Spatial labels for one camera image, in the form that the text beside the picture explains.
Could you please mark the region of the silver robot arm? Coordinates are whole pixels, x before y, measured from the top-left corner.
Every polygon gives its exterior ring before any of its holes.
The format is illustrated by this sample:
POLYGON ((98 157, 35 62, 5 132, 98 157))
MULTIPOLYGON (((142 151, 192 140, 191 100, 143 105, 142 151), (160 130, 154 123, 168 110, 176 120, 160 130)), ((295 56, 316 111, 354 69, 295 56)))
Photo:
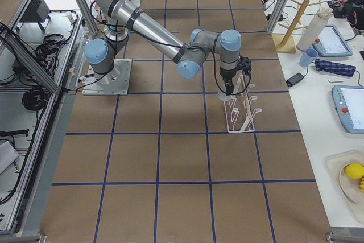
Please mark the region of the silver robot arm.
POLYGON ((194 78, 200 71, 209 54, 220 57, 219 72, 224 81, 221 92, 235 95, 233 77, 239 70, 241 35, 237 30, 216 33, 195 29, 190 43, 182 43, 178 38, 152 19, 131 0, 95 0, 99 8, 110 19, 117 20, 119 27, 125 27, 168 56, 176 65, 177 71, 185 79, 194 78))

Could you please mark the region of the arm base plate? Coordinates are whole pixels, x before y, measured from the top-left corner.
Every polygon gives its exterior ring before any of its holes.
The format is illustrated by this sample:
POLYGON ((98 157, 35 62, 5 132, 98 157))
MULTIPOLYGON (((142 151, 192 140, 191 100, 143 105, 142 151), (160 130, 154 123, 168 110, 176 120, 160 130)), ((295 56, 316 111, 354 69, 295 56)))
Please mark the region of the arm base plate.
POLYGON ((82 94, 84 96, 127 96, 129 90, 131 59, 115 59, 114 68, 107 75, 94 74, 89 65, 88 74, 93 74, 85 80, 82 94))

